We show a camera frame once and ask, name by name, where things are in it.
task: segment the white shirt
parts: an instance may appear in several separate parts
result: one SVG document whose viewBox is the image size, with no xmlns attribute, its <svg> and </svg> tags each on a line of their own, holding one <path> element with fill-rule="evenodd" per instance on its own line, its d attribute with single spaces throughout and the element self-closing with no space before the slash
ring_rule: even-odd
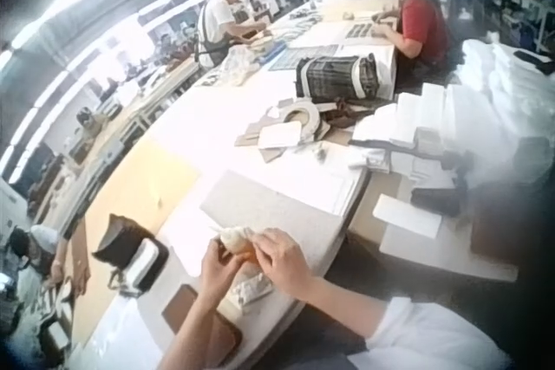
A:
<svg viewBox="0 0 555 370">
<path fill-rule="evenodd" d="M 509 357 L 487 335 L 434 303 L 394 298 L 368 351 L 349 357 L 361 370 L 505 370 Z"/>
<path fill-rule="evenodd" d="M 51 255 L 55 255 L 60 238 L 56 230 L 38 224 L 31 226 L 29 233 L 35 238 L 37 244 L 41 246 L 41 249 L 47 251 Z"/>
<path fill-rule="evenodd" d="M 209 0 L 206 3 L 206 10 L 200 11 L 197 31 L 199 32 L 199 52 L 206 51 L 204 45 L 203 17 L 206 20 L 206 39 L 208 42 L 219 42 L 224 39 L 225 31 L 222 29 L 224 23 L 235 22 L 232 8 L 226 0 Z M 199 63 L 204 68 L 212 68 L 214 63 L 208 54 L 199 56 Z"/>
</svg>

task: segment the paper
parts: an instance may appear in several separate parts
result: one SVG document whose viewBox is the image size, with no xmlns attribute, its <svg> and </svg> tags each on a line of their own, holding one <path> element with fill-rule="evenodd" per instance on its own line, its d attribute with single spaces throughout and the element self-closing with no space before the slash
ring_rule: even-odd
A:
<svg viewBox="0 0 555 370">
<path fill-rule="evenodd" d="M 384 194 L 378 199 L 373 214 L 386 223 L 429 238 L 436 238 L 440 230 L 441 216 Z"/>
<path fill-rule="evenodd" d="M 259 149 L 274 149 L 298 145 L 303 125 L 300 121 L 290 121 L 264 127 L 258 138 Z"/>
</svg>

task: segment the ceiling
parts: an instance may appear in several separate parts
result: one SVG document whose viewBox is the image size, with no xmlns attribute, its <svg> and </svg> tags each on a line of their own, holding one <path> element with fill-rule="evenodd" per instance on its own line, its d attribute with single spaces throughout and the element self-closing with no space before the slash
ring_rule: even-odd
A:
<svg viewBox="0 0 555 370">
<path fill-rule="evenodd" d="M 53 1 L 0 0 L 0 49 L 8 48 L 22 28 L 38 19 Z M 0 72 L 0 157 L 38 96 L 64 67 L 115 23 L 154 1 L 81 0 L 44 23 L 37 35 L 14 52 Z M 80 75 L 77 68 L 38 111 L 16 146 L 6 172 L 13 170 L 33 132 Z"/>
</svg>

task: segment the red shirt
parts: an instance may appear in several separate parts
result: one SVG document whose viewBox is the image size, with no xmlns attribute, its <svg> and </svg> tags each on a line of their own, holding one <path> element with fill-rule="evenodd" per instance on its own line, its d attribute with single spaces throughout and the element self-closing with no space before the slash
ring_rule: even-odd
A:
<svg viewBox="0 0 555 370">
<path fill-rule="evenodd" d="M 420 42 L 418 56 L 424 62 L 441 62 L 447 53 L 447 28 L 441 14 L 430 0 L 404 0 L 402 5 L 402 34 Z"/>
</svg>

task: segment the plaid handbag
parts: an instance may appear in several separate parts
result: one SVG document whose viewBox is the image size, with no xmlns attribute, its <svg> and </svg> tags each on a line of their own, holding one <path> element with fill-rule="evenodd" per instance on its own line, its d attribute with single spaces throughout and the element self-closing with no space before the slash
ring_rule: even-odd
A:
<svg viewBox="0 0 555 370">
<path fill-rule="evenodd" d="M 368 101 L 376 97 L 378 81 L 373 54 L 303 58 L 297 65 L 297 97 L 314 102 Z"/>
</svg>

